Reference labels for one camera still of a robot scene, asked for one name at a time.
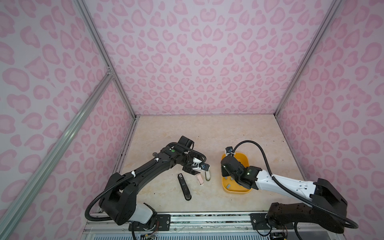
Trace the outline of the pink mini stapler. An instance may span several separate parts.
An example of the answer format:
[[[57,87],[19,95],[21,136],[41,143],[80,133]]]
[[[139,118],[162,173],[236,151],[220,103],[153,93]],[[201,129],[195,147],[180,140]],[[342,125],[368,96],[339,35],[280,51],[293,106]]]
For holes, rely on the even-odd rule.
[[[196,178],[197,178],[199,185],[203,186],[204,185],[204,179],[203,179],[202,175],[198,174],[198,175],[196,175]]]

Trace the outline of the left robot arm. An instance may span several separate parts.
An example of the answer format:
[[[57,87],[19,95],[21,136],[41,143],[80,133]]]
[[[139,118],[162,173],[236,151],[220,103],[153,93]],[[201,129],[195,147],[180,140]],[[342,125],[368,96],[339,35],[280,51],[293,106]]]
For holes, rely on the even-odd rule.
[[[193,145],[192,140],[182,136],[177,143],[169,143],[154,153],[153,159],[141,167],[123,175],[113,174],[105,190],[88,206],[91,209],[97,203],[107,216],[98,218],[86,213],[87,220],[114,221],[119,226],[137,223],[151,230],[156,225],[158,213],[148,204],[138,204],[137,195],[150,181],[176,165],[181,165],[183,171],[191,175],[209,171],[206,156],[195,151]]]

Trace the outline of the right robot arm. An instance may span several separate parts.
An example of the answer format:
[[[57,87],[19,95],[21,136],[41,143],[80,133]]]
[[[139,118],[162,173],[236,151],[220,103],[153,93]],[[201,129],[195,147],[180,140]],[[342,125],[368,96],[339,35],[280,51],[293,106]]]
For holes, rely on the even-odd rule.
[[[245,189],[274,192],[299,200],[296,204],[272,203],[266,215],[270,225],[313,223],[329,232],[344,233],[348,203],[325,179],[312,182],[272,176],[261,168],[245,167],[231,154],[221,160],[221,172],[223,177],[232,178]]]

